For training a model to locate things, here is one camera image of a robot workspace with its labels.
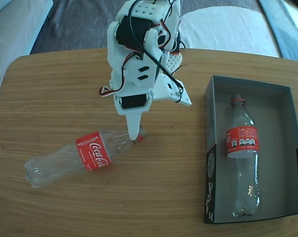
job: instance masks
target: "coca-cola label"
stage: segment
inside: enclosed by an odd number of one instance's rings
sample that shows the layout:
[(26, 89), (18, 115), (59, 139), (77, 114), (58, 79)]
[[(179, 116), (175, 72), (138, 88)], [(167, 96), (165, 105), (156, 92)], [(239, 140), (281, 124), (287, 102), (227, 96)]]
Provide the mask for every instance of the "coca-cola label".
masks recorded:
[(259, 151), (257, 129), (253, 126), (242, 126), (230, 129), (226, 133), (227, 154), (243, 150)]
[(76, 140), (82, 162), (88, 171), (111, 164), (99, 131)]

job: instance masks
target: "wood grain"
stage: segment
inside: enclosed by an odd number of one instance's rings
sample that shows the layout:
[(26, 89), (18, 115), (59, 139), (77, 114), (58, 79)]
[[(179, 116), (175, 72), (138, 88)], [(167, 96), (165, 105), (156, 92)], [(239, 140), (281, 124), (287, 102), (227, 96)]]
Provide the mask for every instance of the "wood grain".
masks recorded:
[(35, 54), (9, 67), (0, 91), (0, 237), (298, 236), (298, 215), (242, 224), (203, 223), (205, 97), (212, 75), (291, 86), (298, 116), (298, 62), (183, 50), (176, 73), (193, 106), (155, 102), (148, 138), (111, 167), (33, 190), (23, 164), (98, 129), (125, 129), (100, 98), (106, 49)]

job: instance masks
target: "tabletop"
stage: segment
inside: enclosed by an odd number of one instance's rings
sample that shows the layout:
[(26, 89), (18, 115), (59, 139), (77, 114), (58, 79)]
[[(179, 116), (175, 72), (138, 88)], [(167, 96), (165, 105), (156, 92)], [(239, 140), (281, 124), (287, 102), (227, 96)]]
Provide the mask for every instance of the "tabletop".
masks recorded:
[(99, 129), (126, 129), (108, 85), (106, 49), (62, 51), (14, 61), (0, 90), (0, 237), (298, 236), (298, 215), (239, 224), (203, 223), (205, 89), (212, 75), (292, 88), (298, 62), (250, 54), (182, 51), (176, 72), (193, 105), (154, 102), (142, 116), (147, 139), (97, 172), (34, 190), (24, 163)]

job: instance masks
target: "black box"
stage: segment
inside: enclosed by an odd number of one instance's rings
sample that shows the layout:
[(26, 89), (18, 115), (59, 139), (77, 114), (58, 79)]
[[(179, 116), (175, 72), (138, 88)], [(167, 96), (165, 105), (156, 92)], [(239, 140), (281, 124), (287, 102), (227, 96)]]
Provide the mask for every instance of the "black box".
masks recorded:
[[(258, 128), (260, 205), (255, 215), (234, 217), (225, 151), (230, 98), (242, 94)], [(298, 123), (289, 87), (213, 76), (206, 90), (207, 172), (205, 223), (233, 223), (298, 214)]]

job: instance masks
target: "empty bottle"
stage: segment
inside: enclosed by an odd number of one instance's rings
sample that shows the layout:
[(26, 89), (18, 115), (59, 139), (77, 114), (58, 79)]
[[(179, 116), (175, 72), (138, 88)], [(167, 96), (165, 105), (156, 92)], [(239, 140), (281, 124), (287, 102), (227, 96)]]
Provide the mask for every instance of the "empty bottle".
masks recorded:
[(258, 188), (259, 142), (257, 128), (240, 94), (231, 98), (232, 114), (226, 133), (227, 156), (232, 163), (232, 214), (254, 215), (260, 203)]
[(142, 128), (136, 141), (129, 139), (127, 131), (97, 131), (55, 152), (31, 158), (25, 163), (26, 179), (33, 188), (41, 188), (62, 177), (97, 170), (141, 142), (143, 136)]

